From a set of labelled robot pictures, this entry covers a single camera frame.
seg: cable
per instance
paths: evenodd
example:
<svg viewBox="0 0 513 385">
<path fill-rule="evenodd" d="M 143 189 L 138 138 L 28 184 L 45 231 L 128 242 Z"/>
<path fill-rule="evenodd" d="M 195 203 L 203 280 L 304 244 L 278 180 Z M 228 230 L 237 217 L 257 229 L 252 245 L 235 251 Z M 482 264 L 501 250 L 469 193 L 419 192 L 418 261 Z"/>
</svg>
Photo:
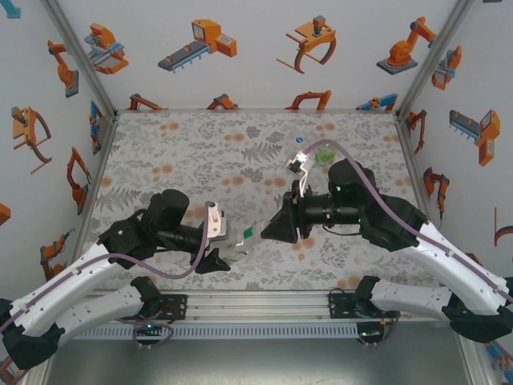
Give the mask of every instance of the cable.
<svg viewBox="0 0 513 385">
<path fill-rule="evenodd" d="M 134 326 L 134 330 L 132 331 L 131 337 L 132 337 L 133 341 L 138 345 L 139 350 L 143 349 L 144 347 L 146 347 L 147 350 L 151 350 L 151 349 L 155 349 L 156 347 L 160 347 L 160 346 L 164 345 L 167 341 L 169 341 L 172 338 L 172 336 L 175 334 L 175 330 L 172 327 L 170 327 L 168 323 L 153 322 L 151 320 L 148 320 L 148 321 L 128 321 L 126 319 L 118 319 L 117 321 L 121 322 L 121 323 L 126 323 L 128 325 L 133 325 Z M 162 338 L 158 342 L 151 344 L 151 345 L 143 345 L 137 339 L 137 332 L 142 330 L 142 329 L 147 328 L 148 325 L 151 325 L 153 327 L 163 327 L 164 329 L 168 329 L 169 330 L 169 335 L 166 336 L 165 338 Z"/>
<path fill-rule="evenodd" d="M 398 327 L 400 317 L 401 317 L 401 313 L 398 313 L 397 317 L 395 318 L 394 323 L 392 323 L 392 326 L 388 330 L 388 333 L 386 333 L 386 336 L 383 337 L 383 339 L 380 342 L 375 342 L 372 344 L 372 345 L 374 345 L 374 349 L 376 349 L 379 346 L 382 347 L 386 343 L 386 341 L 388 341 L 390 339 L 390 337 L 392 336 L 392 334 L 395 332 L 395 330 Z M 361 335 L 358 335 L 358 340 L 364 345 L 364 348 L 367 348 L 370 345 L 365 339 L 363 339 L 361 337 Z"/>
<path fill-rule="evenodd" d="M 336 232 L 334 232 L 334 231 L 328 230 L 328 228 L 327 228 L 325 225 L 323 225 L 323 226 L 322 226 L 322 229 L 323 229 L 324 231 L 326 231 L 327 233 L 335 234 L 335 235 L 338 235 L 338 236 L 340 236 L 340 237 L 354 237 L 354 236 L 356 236 L 356 235 L 360 235 L 360 233 L 347 233 L 347 234 L 336 233 Z"/>
<path fill-rule="evenodd" d="M 404 228 L 408 233 L 415 235 L 416 237 L 426 241 L 427 243 L 438 247 L 441 249 L 448 257 L 453 257 L 456 261 L 458 261 L 460 264 L 467 267 L 472 273 L 480 277 L 489 287 L 493 289 L 494 292 L 497 292 L 501 297 L 508 300 L 510 303 L 513 303 L 513 297 L 506 293 L 505 291 L 501 290 L 498 285 L 496 285 L 489 277 L 486 276 L 485 273 L 482 273 L 481 270 L 476 268 L 472 263 L 466 260 L 466 258 L 460 257 L 457 253 L 452 251 L 449 247 L 445 246 L 444 244 L 435 241 L 434 239 L 431 239 L 430 237 L 421 234 L 419 231 L 415 230 L 413 227 L 405 223 L 400 217 L 397 216 L 394 211 L 390 207 L 388 207 L 385 203 L 385 201 L 379 196 L 379 193 L 376 191 L 374 186 L 370 183 L 370 180 L 367 178 L 365 173 L 362 171 L 360 167 L 358 167 L 356 160 L 347 152 L 347 150 L 342 147 L 338 142 L 330 139 L 322 139 L 318 142 L 310 145 L 307 147 L 306 150 L 303 151 L 304 154 L 308 155 L 310 154 L 315 148 L 322 146 L 323 144 L 331 144 L 333 145 L 338 151 L 340 151 L 345 158 L 349 161 L 351 166 L 353 167 L 354 171 L 358 174 L 360 179 L 362 179 L 363 184 L 367 187 L 370 194 L 373 196 L 373 198 L 376 200 L 376 202 L 381 206 L 381 208 L 389 215 L 390 218 L 392 218 L 394 221 L 396 221 L 401 227 Z"/>
<path fill-rule="evenodd" d="M 345 294 L 344 289 L 341 289 L 340 287 L 334 287 L 329 291 L 328 295 L 330 295 L 334 290 L 340 290 L 342 294 Z"/>
<path fill-rule="evenodd" d="M 138 266 L 141 266 L 143 267 L 144 269 L 146 270 L 149 270 L 150 272 L 162 277 L 162 278 L 167 278 L 167 279 L 181 279 L 181 278 L 185 278 L 187 277 L 190 273 L 192 273 L 196 267 L 198 267 L 198 265 L 200 264 L 200 261 L 201 259 L 203 258 L 203 254 L 204 254 L 204 251 L 205 251 L 205 247 L 207 245 L 207 239 L 208 239 L 208 207 L 214 205 L 212 202 L 210 201 L 206 201 L 205 202 L 205 205 L 204 205 L 204 208 L 205 208 L 205 211 L 204 211 L 204 223 L 206 224 L 204 227 L 203 227 L 203 236 L 201 238 L 201 244 L 200 244 L 200 249 L 198 251 L 198 256 L 196 258 L 196 260 L 192 263 L 191 267 L 189 268 L 189 270 L 187 270 L 186 272 L 182 273 L 182 274 L 178 274 L 178 275 L 172 275 L 172 274 L 167 274 L 165 273 L 164 271 L 160 271 L 158 269 L 155 269 L 154 267 L 151 267 L 148 263 L 145 263 L 143 261 L 140 261 L 138 259 L 135 259 L 133 257 L 130 257 L 128 255 L 124 255 L 124 254 L 120 254 L 120 253 L 109 253 L 109 254 L 104 254 L 104 255 L 101 255 L 99 257 L 94 257 L 92 259 L 90 259 L 89 261 L 86 261 L 84 262 L 82 265 L 78 266 L 76 269 L 74 269 L 74 271 L 71 271 L 67 274 L 64 274 L 62 277 L 61 276 L 58 276 L 56 277 L 57 279 L 55 279 L 55 282 L 53 282 L 51 285 L 49 285 L 45 290 L 43 290 L 41 293 L 39 293 L 38 295 L 35 295 L 27 304 L 26 304 L 26 310 L 29 310 L 32 306 L 34 306 L 41 298 L 45 297 L 46 295 L 48 295 L 53 289 L 57 288 L 58 286 L 60 286 L 63 282 L 65 282 L 67 279 L 73 277 L 75 274 L 74 272 L 76 270 L 78 271 L 81 271 L 85 268 L 87 268 L 89 265 L 92 265 L 94 263 L 96 263 L 97 261 L 102 261 L 104 259 L 110 259 L 110 258 L 119 258 L 119 259 L 124 259 L 125 261 L 129 261 L 129 262 L 132 262 Z M 14 321 L 16 321 L 19 317 L 21 317 L 21 315 L 23 314 L 23 311 L 24 310 L 18 310 L 16 313 L 14 313 L 7 321 L 4 322 L 3 325 L 0 326 L 0 334 L 3 333 L 3 331 L 11 324 L 13 323 Z"/>
</svg>

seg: green object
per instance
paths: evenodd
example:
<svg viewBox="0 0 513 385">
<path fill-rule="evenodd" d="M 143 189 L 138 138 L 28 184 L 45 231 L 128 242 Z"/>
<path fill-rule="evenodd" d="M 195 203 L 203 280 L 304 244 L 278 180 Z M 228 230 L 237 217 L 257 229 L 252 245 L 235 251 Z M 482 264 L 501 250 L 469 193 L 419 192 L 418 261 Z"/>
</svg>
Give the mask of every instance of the green object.
<svg viewBox="0 0 513 385">
<path fill-rule="evenodd" d="M 253 235 L 253 227 L 250 227 L 249 229 L 244 230 L 244 239 L 252 237 L 252 235 Z"/>
<path fill-rule="evenodd" d="M 336 154 L 337 149 L 331 144 L 322 145 L 315 151 L 315 162 L 319 167 L 326 167 L 333 163 Z"/>
</svg>

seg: gray floor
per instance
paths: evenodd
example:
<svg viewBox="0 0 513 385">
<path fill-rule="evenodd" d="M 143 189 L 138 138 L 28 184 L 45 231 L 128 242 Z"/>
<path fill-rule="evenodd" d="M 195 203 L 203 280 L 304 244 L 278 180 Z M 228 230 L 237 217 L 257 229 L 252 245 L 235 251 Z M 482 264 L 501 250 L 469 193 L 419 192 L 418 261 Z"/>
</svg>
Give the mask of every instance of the gray floor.
<svg viewBox="0 0 513 385">
<path fill-rule="evenodd" d="M 454 334 L 399 325 L 393 340 L 364 351 L 354 340 L 174 341 L 155 351 L 132 342 L 71 341 L 47 384 L 460 385 L 467 373 Z"/>
</svg>

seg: printed illustration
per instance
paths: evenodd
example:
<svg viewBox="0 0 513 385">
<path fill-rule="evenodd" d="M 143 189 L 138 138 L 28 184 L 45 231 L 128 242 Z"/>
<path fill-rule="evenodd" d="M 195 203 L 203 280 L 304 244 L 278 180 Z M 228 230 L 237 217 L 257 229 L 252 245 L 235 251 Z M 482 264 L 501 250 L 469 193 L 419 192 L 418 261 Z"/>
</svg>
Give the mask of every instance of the printed illustration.
<svg viewBox="0 0 513 385">
<path fill-rule="evenodd" d="M 214 98 L 214 100 L 208 105 L 207 110 L 215 110 L 218 107 L 221 107 L 224 110 L 239 110 L 239 106 L 232 102 L 226 94 Z"/>
<path fill-rule="evenodd" d="M 326 108 L 326 104 L 329 102 L 329 98 L 331 98 L 331 91 L 328 90 L 326 92 L 306 92 L 304 94 L 300 94 L 296 96 L 296 99 L 292 102 L 290 106 L 288 106 L 285 110 L 299 110 L 299 105 L 305 99 L 319 99 L 319 104 L 317 105 L 317 110 L 324 110 Z"/>
<path fill-rule="evenodd" d="M 70 236 L 75 229 L 71 229 L 67 233 L 60 236 L 60 238 L 53 242 L 49 246 L 41 246 L 39 252 L 41 253 L 41 266 L 42 271 L 45 274 L 46 281 L 50 281 L 53 277 L 59 274 L 61 271 L 66 269 L 66 265 L 56 264 L 53 267 L 50 266 L 49 262 L 57 257 L 66 248 L 66 239 Z"/>
<path fill-rule="evenodd" d="M 376 65 L 391 75 L 416 67 L 418 63 L 411 58 L 411 52 L 417 44 L 418 37 L 421 36 L 427 40 L 428 47 L 431 47 L 436 38 L 436 34 L 426 26 L 425 21 L 426 18 L 421 17 L 412 22 L 408 39 L 395 43 L 390 49 L 390 57 L 377 62 Z"/>
<path fill-rule="evenodd" d="M 167 110 L 167 108 L 162 108 L 161 106 L 157 106 L 155 103 L 150 102 L 148 99 L 143 98 L 139 94 L 133 94 L 130 96 L 130 107 L 127 108 L 128 111 L 137 111 L 139 110 L 140 105 L 144 105 L 149 107 L 152 110 Z"/>
<path fill-rule="evenodd" d="M 494 110 L 490 110 L 481 122 L 450 110 L 449 123 L 469 138 L 474 138 L 474 144 L 479 148 L 479 164 L 486 166 L 495 155 L 495 138 L 500 134 L 500 119 Z"/>
<path fill-rule="evenodd" d="M 10 209 L 0 203 L 0 226 L 10 219 Z"/>
<path fill-rule="evenodd" d="M 511 368 L 511 360 L 497 347 L 496 342 L 488 342 L 485 343 L 484 346 L 486 347 L 487 353 L 490 356 L 491 360 L 502 372 L 503 377 L 507 381 L 506 383 L 502 382 L 502 384 L 508 385 L 513 383 L 513 368 Z"/>
<path fill-rule="evenodd" d="M 431 76 L 433 86 L 440 90 L 445 90 L 446 85 L 456 76 L 456 68 L 462 59 L 462 46 L 457 46 L 455 50 L 448 50 L 446 57 L 440 61 L 438 67 Z"/>
<path fill-rule="evenodd" d="M 91 46 L 87 57 L 98 72 L 113 75 L 125 68 L 128 61 L 123 51 L 124 45 L 115 41 L 115 37 L 106 27 L 93 22 L 91 34 L 84 40 Z"/>
<path fill-rule="evenodd" d="M 184 68 L 185 63 L 192 63 L 195 58 L 201 59 L 205 52 L 213 54 L 219 51 L 230 58 L 237 55 L 237 41 L 222 34 L 221 26 L 212 20 L 203 18 L 193 21 L 192 33 L 195 40 L 160 60 L 160 68 L 175 73 L 177 68 Z"/>
<path fill-rule="evenodd" d="M 13 121 L 13 139 L 17 139 L 23 136 L 23 142 L 16 144 L 13 148 L 17 150 L 26 144 L 41 160 L 41 164 L 30 172 L 33 174 L 38 171 L 42 166 L 51 162 L 51 158 L 46 158 L 40 151 L 39 146 L 51 138 L 50 129 L 46 124 L 45 120 L 39 114 L 34 111 L 31 107 L 23 108 L 20 110 L 18 107 L 13 107 L 11 110 Z M 38 142 L 35 135 L 35 123 L 38 121 L 42 125 L 42 129 L 45 131 L 46 138 Z"/>
<path fill-rule="evenodd" d="M 89 125 L 91 126 L 91 139 L 93 140 L 93 155 L 95 155 L 102 148 L 99 140 L 99 118 L 102 112 L 99 110 L 95 102 L 91 101 L 91 114 L 89 115 Z"/>
<path fill-rule="evenodd" d="M 449 187 L 450 180 L 443 174 L 435 174 L 433 168 L 429 167 L 424 172 L 424 186 L 426 187 L 427 196 L 431 197 L 434 193 L 434 185 L 438 183 L 438 192 L 436 196 L 436 207 L 440 214 L 440 226 L 442 227 L 443 213 L 446 211 L 446 192 Z"/>
<path fill-rule="evenodd" d="M 394 109 L 395 101 L 398 99 L 398 94 L 390 94 L 382 98 L 374 98 L 367 103 L 363 103 L 356 107 L 357 110 L 377 110 L 385 107 L 385 111 L 392 111 Z"/>
<path fill-rule="evenodd" d="M 504 226 L 500 229 L 497 229 L 497 221 L 499 215 L 497 214 L 497 208 L 494 208 L 494 246 L 497 247 L 497 242 L 501 237 L 504 237 L 508 234 L 513 234 L 513 226 Z"/>
<path fill-rule="evenodd" d="M 408 128 L 408 132 L 415 131 L 417 128 L 417 122 L 420 120 L 420 137 L 418 139 L 418 145 L 415 149 L 415 155 L 418 154 L 420 150 L 424 147 L 424 129 L 426 128 L 426 110 L 420 111 L 418 114 L 414 112 L 410 112 L 408 118 L 406 119 L 406 128 Z"/>
<path fill-rule="evenodd" d="M 288 64 L 283 59 L 277 59 L 277 61 L 286 65 L 287 67 L 292 68 L 293 70 L 296 70 L 300 74 L 304 74 L 303 70 L 301 69 L 301 60 L 304 56 L 307 56 L 316 62 L 325 65 L 329 58 L 331 58 L 331 55 L 333 55 L 335 52 L 335 47 L 337 46 L 337 38 L 335 38 L 335 34 L 337 32 L 332 29 L 331 26 L 326 24 L 326 19 L 319 15 L 314 18 L 312 22 L 307 22 L 306 24 L 299 26 L 295 31 L 296 33 L 303 36 L 303 38 L 297 38 L 296 36 L 287 33 L 287 37 L 291 38 L 299 45 L 297 48 L 297 55 L 296 59 L 294 60 L 294 65 Z M 315 56 L 309 54 L 313 48 L 323 43 L 329 43 L 329 48 L 322 59 L 318 59 Z"/>
<path fill-rule="evenodd" d="M 48 52 L 53 55 L 59 65 L 57 66 L 57 74 L 59 79 L 64 83 L 64 95 L 67 98 L 77 95 L 79 93 L 79 72 L 77 70 L 71 71 L 61 54 L 67 52 L 64 44 L 53 44 L 48 40 Z"/>
<path fill-rule="evenodd" d="M 22 10 L 19 7 L 14 6 L 12 0 L 0 0 L 3 9 L 7 12 L 7 18 L 21 18 Z"/>
<path fill-rule="evenodd" d="M 75 162 L 79 164 L 82 171 L 86 174 L 87 183 L 83 187 L 80 187 L 80 184 L 75 182 L 73 179 L 73 166 L 75 166 Z M 83 210 L 83 204 L 86 201 L 89 184 L 91 183 L 91 174 L 89 173 L 86 164 L 83 163 L 82 157 L 75 147 L 71 148 L 71 158 L 67 164 L 66 177 L 71 186 L 71 195 L 73 196 L 73 200 L 77 203 L 77 214 L 80 215 Z"/>
</svg>

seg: floral tablecloth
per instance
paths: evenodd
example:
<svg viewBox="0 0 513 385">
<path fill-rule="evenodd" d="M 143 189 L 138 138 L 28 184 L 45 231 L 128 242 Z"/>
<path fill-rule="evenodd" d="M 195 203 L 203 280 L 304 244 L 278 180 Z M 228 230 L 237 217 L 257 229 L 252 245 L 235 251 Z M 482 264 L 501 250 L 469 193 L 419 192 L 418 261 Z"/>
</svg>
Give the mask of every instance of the floral tablecloth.
<svg viewBox="0 0 513 385">
<path fill-rule="evenodd" d="M 212 111 L 124 113 L 95 202 L 84 249 L 112 222 L 146 208 L 154 193 L 176 188 L 191 205 L 182 223 L 197 226 L 206 200 L 220 203 L 232 227 L 270 219 L 293 176 L 283 168 L 297 137 L 306 145 L 337 140 L 374 171 L 380 192 L 415 203 L 394 117 L 378 114 L 303 114 Z M 327 192 L 327 168 L 309 176 L 315 193 Z M 353 232 L 356 228 L 335 227 Z M 148 262 L 177 274 L 189 267 L 186 253 L 160 253 Z M 117 289 L 147 272 L 134 267 L 106 282 Z M 339 237 L 314 228 L 296 245 L 264 241 L 229 272 L 193 274 L 169 281 L 149 274 L 161 289 L 317 290 L 354 288 L 366 274 L 393 282 L 435 285 L 412 261 L 395 257 L 360 237 Z"/>
</svg>

